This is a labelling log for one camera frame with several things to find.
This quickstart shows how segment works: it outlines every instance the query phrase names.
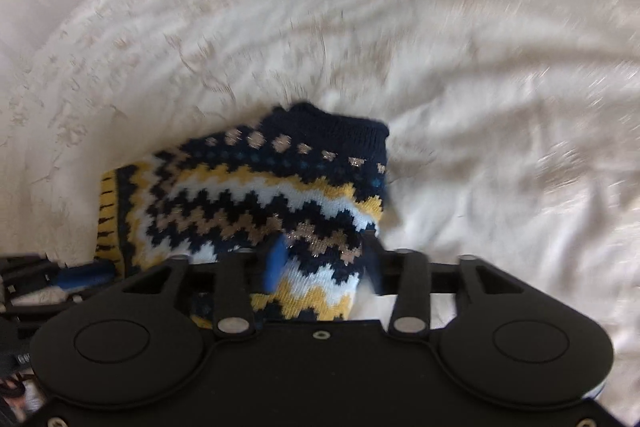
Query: black mount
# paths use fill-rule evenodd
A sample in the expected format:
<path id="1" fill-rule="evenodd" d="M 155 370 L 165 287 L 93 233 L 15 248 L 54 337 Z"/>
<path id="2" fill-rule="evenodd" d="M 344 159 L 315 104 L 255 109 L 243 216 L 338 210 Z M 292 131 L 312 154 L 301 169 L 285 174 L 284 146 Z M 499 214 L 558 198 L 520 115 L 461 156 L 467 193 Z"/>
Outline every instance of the black mount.
<path id="1" fill-rule="evenodd" d="M 378 321 L 256 324 L 269 245 L 170 259 L 46 322 L 31 363 L 48 403 L 26 425 L 622 427 L 597 405 L 613 362 L 595 322 L 481 259 L 430 263 L 363 235 Z M 209 291 L 212 330 L 187 316 Z M 430 294 L 457 316 L 430 327 Z"/>
<path id="2" fill-rule="evenodd" d="M 111 279 L 114 267 L 92 263 L 66 268 L 34 253 L 0 259 L 0 378 L 31 367 L 29 343 L 46 321 L 66 311 L 76 302 L 96 295 Z M 12 299 L 28 295 L 49 285 L 80 286 L 67 294 L 65 302 L 50 305 L 14 305 Z"/>

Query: bolt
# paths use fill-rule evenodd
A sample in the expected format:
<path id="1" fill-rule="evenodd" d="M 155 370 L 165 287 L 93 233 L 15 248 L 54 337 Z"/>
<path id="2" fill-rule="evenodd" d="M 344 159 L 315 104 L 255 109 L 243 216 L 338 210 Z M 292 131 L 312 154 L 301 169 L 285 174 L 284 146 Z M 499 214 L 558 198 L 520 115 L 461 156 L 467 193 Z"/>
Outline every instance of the bolt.
<path id="1" fill-rule="evenodd" d="M 242 317 L 227 317 L 218 322 L 218 329 L 223 333 L 237 335 L 249 329 L 249 322 Z"/>
<path id="2" fill-rule="evenodd" d="M 53 418 L 49 418 L 47 422 L 47 427 L 68 427 L 66 422 L 62 418 L 58 418 L 54 416 Z"/>
<path id="3" fill-rule="evenodd" d="M 331 336 L 331 333 L 329 333 L 329 331 L 324 331 L 324 330 L 314 331 L 314 334 L 313 334 L 313 338 L 315 338 L 316 341 L 325 341 L 330 336 Z"/>
<path id="4" fill-rule="evenodd" d="M 420 333 L 426 327 L 424 320 L 418 317 L 400 317 L 394 320 L 394 328 L 401 333 Z"/>

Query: patterned sock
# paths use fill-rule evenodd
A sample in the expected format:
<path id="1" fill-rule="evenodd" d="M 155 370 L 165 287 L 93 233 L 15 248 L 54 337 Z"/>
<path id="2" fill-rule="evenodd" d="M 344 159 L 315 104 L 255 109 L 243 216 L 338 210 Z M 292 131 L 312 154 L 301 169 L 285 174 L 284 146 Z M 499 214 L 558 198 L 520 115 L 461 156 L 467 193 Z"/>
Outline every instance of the patterned sock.
<path id="1" fill-rule="evenodd" d="M 129 276 L 172 255 L 210 263 L 282 231 L 289 260 L 275 293 L 252 296 L 258 317 L 347 318 L 358 232 L 382 215 L 386 136 L 383 123 L 299 103 L 107 172 L 97 255 Z"/>

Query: white fabric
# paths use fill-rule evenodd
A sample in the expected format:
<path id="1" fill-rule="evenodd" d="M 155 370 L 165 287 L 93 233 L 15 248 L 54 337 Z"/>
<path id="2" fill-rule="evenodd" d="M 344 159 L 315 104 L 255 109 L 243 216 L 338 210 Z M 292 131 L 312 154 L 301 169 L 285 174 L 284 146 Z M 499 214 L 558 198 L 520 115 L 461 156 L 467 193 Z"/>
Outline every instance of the white fabric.
<path id="1" fill-rule="evenodd" d="M 86 0 L 7 87 L 2 248 L 94 250 L 106 169 L 308 99 L 386 121 L 388 247 L 600 321 L 640 417 L 640 0 Z M 359 308 L 360 315 L 370 313 Z"/>

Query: sock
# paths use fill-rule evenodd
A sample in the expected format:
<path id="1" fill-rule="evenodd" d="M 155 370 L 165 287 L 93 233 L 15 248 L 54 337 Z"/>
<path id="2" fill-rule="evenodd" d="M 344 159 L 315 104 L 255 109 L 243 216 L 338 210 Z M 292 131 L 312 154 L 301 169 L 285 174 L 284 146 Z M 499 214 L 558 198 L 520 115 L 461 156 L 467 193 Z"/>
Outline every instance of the sock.
<path id="1" fill-rule="evenodd" d="M 107 172 L 97 256 L 127 277 L 282 231 L 287 264 L 273 294 L 252 295 L 257 316 L 345 319 L 363 272 L 358 232 L 382 215 L 386 136 L 383 123 L 298 103 Z"/>

